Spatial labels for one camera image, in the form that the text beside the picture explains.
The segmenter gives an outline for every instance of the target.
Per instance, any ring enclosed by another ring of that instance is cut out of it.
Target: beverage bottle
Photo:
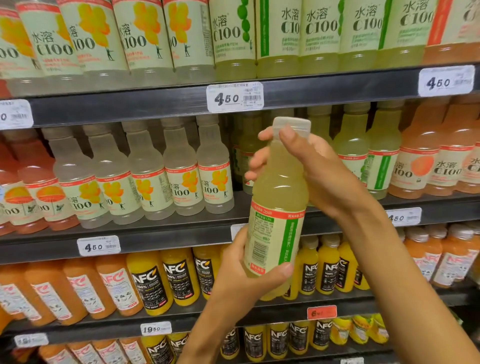
[[[430,281],[442,256],[442,239],[447,236],[447,229],[442,224],[427,225],[425,229],[429,239],[424,243],[425,257],[421,265],[421,272],[426,280]]]
[[[158,316],[173,304],[173,295],[158,251],[129,253],[127,267],[132,275],[145,311]]]
[[[217,81],[257,78],[255,6],[250,0],[211,0]]]
[[[222,143],[218,115],[199,115],[197,124],[197,160],[205,208],[212,214],[223,214],[235,205],[228,148]]]
[[[278,133],[288,124],[300,137],[306,138],[310,134],[310,121],[279,117],[275,118],[273,124],[270,157],[265,170],[255,182],[250,208],[243,268],[251,278],[257,278],[284,262],[295,261],[308,203],[303,166],[287,151]],[[266,221],[271,230],[264,229]],[[290,285],[291,279],[288,279],[263,299],[283,295]]]
[[[316,235],[300,237],[301,248],[297,253],[297,260],[301,266],[301,294],[311,295],[315,292],[318,270],[318,238]]]
[[[20,20],[13,0],[0,1],[0,24],[3,37],[0,38],[2,49],[11,49],[0,60],[2,78],[7,81],[7,88],[13,97],[36,96],[45,93],[45,74],[28,39],[25,27]]]
[[[215,81],[208,2],[163,1],[173,65],[181,84]]]
[[[317,291],[332,294],[338,277],[340,253],[338,234],[322,235],[322,247],[318,249]]]
[[[38,355],[48,364],[78,364],[70,350],[64,344],[43,345],[38,348]]]
[[[191,248],[162,250],[160,256],[177,305],[194,303],[200,296],[200,286]]]
[[[304,355],[312,336],[310,321],[290,322],[288,327],[288,348],[296,355]]]
[[[177,83],[162,2],[114,0],[113,11],[134,87]]]
[[[63,272],[92,318],[105,318],[115,311],[115,304],[96,271],[93,257],[67,259]]]
[[[243,179],[243,191],[247,194],[253,193],[254,182],[245,179],[245,172],[249,170],[248,163],[255,152],[264,147],[265,143],[258,139],[258,133],[262,131],[262,113],[250,111],[242,113],[243,132],[240,137],[240,172]]]
[[[58,0],[89,91],[116,90],[132,82],[110,1]]]
[[[42,128],[42,134],[55,156],[53,172],[80,225],[85,229],[93,229],[112,221],[95,178],[95,163],[82,153],[71,129],[67,126]]]
[[[449,288],[460,274],[465,257],[468,256],[468,244],[473,238],[473,230],[461,224],[453,224],[448,229],[447,238],[442,241],[442,257],[432,284]]]
[[[338,247],[340,260],[338,262],[338,276],[335,288],[340,292],[350,292],[353,289],[358,272],[358,262],[353,254],[350,243],[344,241]]]
[[[245,353],[251,362],[261,362],[267,355],[266,331],[266,325],[245,326],[243,328]]]
[[[323,139],[329,144],[332,143],[330,137],[330,114],[332,113],[332,105],[309,106],[307,107],[308,120],[312,122],[310,132]]]
[[[212,294],[213,284],[220,268],[220,246],[219,245],[203,245],[193,247],[193,258],[195,260],[195,268],[197,269],[198,281],[202,295],[206,300]]]
[[[62,270],[64,261],[29,263],[25,279],[62,325],[72,325],[87,316],[87,310]]]
[[[445,100],[423,102],[412,124],[402,133],[402,145],[396,159],[388,193],[400,198],[422,196],[440,150],[437,132],[446,112]]]
[[[177,214],[191,216],[205,207],[195,150],[180,118],[162,119],[167,148],[163,154]]]
[[[333,139],[332,147],[343,164],[360,179],[368,156],[367,119],[370,102],[344,105],[342,128]]]
[[[288,322],[267,325],[267,350],[273,359],[281,360],[287,356],[288,327]]]
[[[50,157],[35,129],[7,130],[3,135],[20,163],[18,176],[36,200],[50,228],[59,231],[78,225],[70,202],[53,173],[55,159]]]
[[[100,184],[113,222],[130,224],[141,219],[144,210],[135,181],[130,172],[130,163],[119,151],[110,127],[103,124],[83,125],[93,151],[95,177]]]
[[[299,74],[301,0],[255,2],[257,76],[272,78]]]
[[[6,264],[0,267],[3,295],[8,302],[13,303],[12,314],[15,319],[26,317],[33,326],[49,324],[55,320],[55,316],[26,281],[24,277],[26,267],[25,263]]]
[[[420,4],[409,0],[387,0],[375,67],[384,69],[420,64],[436,7],[436,1]]]
[[[147,123],[143,120],[123,121],[130,155],[128,162],[145,217],[161,220],[175,212],[172,191],[162,154],[152,144]]]
[[[449,196],[462,174],[464,162],[475,147],[473,121],[479,116],[480,104],[453,104],[438,128],[440,152],[425,187],[426,194]]]
[[[132,316],[143,308],[127,272],[125,254],[98,256],[95,258],[95,267],[122,316]]]
[[[240,340],[239,340],[239,330],[238,328],[233,328],[225,339],[223,340],[223,345],[220,348],[220,354],[224,359],[232,360],[237,357],[240,352]]]
[[[332,319],[315,320],[312,324],[313,335],[310,338],[310,345],[316,350],[328,348],[330,334],[332,332]]]
[[[81,364],[103,364],[102,358],[89,341],[72,342],[67,347]]]
[[[464,48],[468,28],[475,19],[475,2],[439,0],[422,64],[467,62]]]
[[[300,29],[300,74],[338,70],[340,26],[343,21],[337,0],[304,0]]]
[[[387,196],[395,162],[402,144],[398,124],[405,100],[379,101],[372,128],[367,132],[370,141],[361,182],[376,200]]]
[[[125,338],[119,341],[132,364],[152,364],[141,338]]]
[[[142,336],[141,340],[153,363],[175,364],[177,361],[166,335]]]
[[[351,0],[343,6],[339,71],[372,69],[384,26],[385,0]]]
[[[50,93],[86,90],[83,71],[55,0],[13,0]]]
[[[92,341],[105,364],[130,364],[127,356],[116,340]]]
[[[172,347],[175,357],[180,358],[180,354],[183,351],[183,347],[187,343],[189,332],[176,332],[174,334],[168,334],[168,340],[170,341],[170,346]]]

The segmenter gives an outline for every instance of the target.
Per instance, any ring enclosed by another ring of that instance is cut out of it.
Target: transparent bottle
[[[14,0],[49,93],[85,90],[82,68],[55,0]]]
[[[58,0],[58,5],[65,19],[65,31],[68,29],[83,67],[88,91],[131,87],[111,2],[95,2],[92,6],[88,0]]]
[[[123,121],[130,146],[130,172],[149,220],[161,220],[175,212],[172,191],[162,154],[153,147],[145,121]]]
[[[342,15],[340,3],[338,0],[303,0],[300,74],[338,70]]]
[[[208,2],[171,0],[165,4],[165,20],[178,82],[214,82],[215,60]]]
[[[19,42],[26,30],[13,0],[0,1],[0,24],[2,37],[0,48],[9,49],[5,58],[0,59],[0,72],[7,81],[7,88],[13,97],[42,95],[47,91],[45,74],[35,56],[32,44]]]
[[[132,86],[156,87],[174,85],[167,27],[160,1],[114,1],[113,10]]]
[[[205,208],[212,214],[223,214],[235,205],[228,148],[220,137],[218,115],[198,115],[197,124],[200,134],[197,160]]]
[[[384,24],[385,0],[344,2],[339,71],[372,69]]]
[[[361,182],[377,200],[387,196],[396,158],[402,144],[398,125],[405,100],[379,101],[372,128],[367,132],[370,147]]]
[[[302,164],[287,151],[278,136],[280,129],[287,124],[301,137],[310,134],[308,120],[283,117],[274,120],[270,157],[255,182],[250,208],[249,241],[245,245],[243,264],[247,276],[252,278],[284,262],[295,261],[298,251],[308,189]],[[271,223],[271,231],[264,230],[265,221]],[[282,296],[290,285],[291,278],[262,300]]]
[[[95,178],[95,163],[82,153],[68,126],[42,128],[55,156],[53,173],[67,196],[80,225],[93,229],[112,221],[105,197]]]
[[[195,150],[180,118],[161,119],[167,148],[163,154],[177,214],[198,214],[205,207]]]
[[[370,102],[358,102],[344,106],[342,128],[332,142],[333,149],[358,179],[368,156],[369,141],[366,134]]]
[[[301,0],[255,2],[258,78],[299,74]]]
[[[141,219],[144,210],[128,158],[119,151],[108,124],[83,125],[93,151],[95,177],[107,200],[113,222],[130,224]]]
[[[307,108],[308,120],[312,123],[310,132],[316,136],[325,139],[329,144],[332,143],[330,137],[330,114],[332,105],[309,106]]]
[[[210,0],[209,4],[217,81],[256,78],[253,0]]]

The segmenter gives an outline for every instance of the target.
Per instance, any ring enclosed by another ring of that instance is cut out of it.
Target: orange bottle
[[[131,316],[143,308],[144,305],[128,273],[125,254],[98,256],[95,259],[95,266],[121,315]]]
[[[55,159],[48,154],[35,129],[6,130],[3,135],[20,163],[18,176],[50,228],[58,231],[78,225],[77,216],[53,174]]]
[[[78,364],[66,345],[44,345],[38,348],[38,354],[48,364]]]
[[[448,98],[433,98],[421,103],[412,124],[402,133],[388,193],[400,198],[419,198],[440,150],[437,129],[446,112]]]
[[[132,364],[152,364],[140,338],[119,339]]]
[[[81,364],[104,364],[100,355],[89,341],[72,342],[67,344],[73,355]]]
[[[426,194],[449,196],[460,179],[464,161],[475,147],[476,135],[473,122],[480,113],[480,104],[453,104],[448,108],[445,120],[438,128],[440,152],[430,174]]]
[[[92,341],[105,364],[130,364],[123,349],[116,340]]]
[[[22,315],[16,314],[15,318],[25,316],[34,326],[49,324],[55,320],[55,316],[26,281],[24,277],[26,267],[26,263],[0,266],[3,293],[22,312]]]
[[[19,168],[7,146],[0,143],[0,190],[3,191],[0,205],[17,233],[30,234],[45,229],[48,224],[18,177]]]
[[[72,325],[85,316],[82,301],[62,271],[63,260],[29,263],[25,279],[62,325]]]
[[[457,279],[468,248],[465,242],[473,238],[473,230],[461,224],[453,224],[448,229],[447,238],[442,241],[442,257],[437,271],[433,274],[432,284],[449,288]]]
[[[105,318],[115,311],[116,306],[96,271],[94,258],[67,259],[63,272],[92,318]]]

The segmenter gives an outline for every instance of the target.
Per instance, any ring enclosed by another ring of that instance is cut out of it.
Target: supermarket shelf
[[[235,207],[221,215],[206,210],[194,216],[173,214],[160,221],[145,218],[129,225],[113,222],[97,229],[80,226],[65,230],[45,229],[35,234],[16,233],[0,237],[0,264],[79,257],[78,238],[117,235],[121,252],[131,253],[231,241],[230,226],[248,222],[251,197],[235,192]],[[480,218],[480,194],[455,193],[448,197],[425,195],[417,200],[388,196],[381,201],[386,210],[421,207],[421,224],[467,221]],[[314,207],[309,207],[302,235],[340,232],[335,222]]]
[[[461,282],[450,290],[437,290],[440,298],[448,306],[480,304],[480,291],[471,281]],[[122,337],[140,336],[140,325],[158,321],[170,321],[173,332],[189,331],[205,306],[201,296],[197,302],[187,307],[175,303],[163,315],[152,317],[142,310],[136,315],[123,317],[118,312],[102,320],[93,320],[89,316],[77,324],[62,326],[55,322],[40,328],[32,326],[27,320],[14,321],[5,329],[3,336],[44,332],[51,344],[105,340]],[[374,314],[379,312],[371,291],[354,289],[349,293],[334,291],[330,296],[315,292],[311,296],[299,295],[295,301],[276,298],[269,302],[259,301],[255,307],[238,322],[238,326],[263,325],[272,322],[297,321],[307,319],[307,308],[335,304],[339,316]]]
[[[260,80],[264,109],[418,97],[421,67]],[[36,97],[34,127],[154,119],[208,113],[207,85]],[[480,91],[476,72],[474,91]]]

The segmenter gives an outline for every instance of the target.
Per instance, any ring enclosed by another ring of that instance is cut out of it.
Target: price tag
[[[170,321],[151,322],[141,324],[140,330],[142,336],[166,335],[172,333],[172,323]]]
[[[47,334],[43,332],[15,335],[13,339],[17,348],[34,348],[35,346],[48,345]]]
[[[322,320],[325,318],[335,318],[336,305],[318,306],[307,308],[307,320]]]
[[[420,224],[421,207],[399,208],[397,210],[386,210],[385,212],[393,226],[413,226]]]
[[[117,235],[80,238],[77,239],[77,245],[81,256],[118,254],[121,251]]]
[[[235,239],[237,234],[239,233],[240,229],[243,228],[247,224],[235,224],[230,226],[230,233],[232,234],[232,241]]]
[[[26,129],[32,126],[32,108],[27,100],[0,101],[0,130]]]
[[[264,86],[261,82],[244,82],[207,86],[208,111],[250,111],[264,108]]]
[[[419,75],[421,97],[469,94],[473,90],[475,66],[424,68]]]

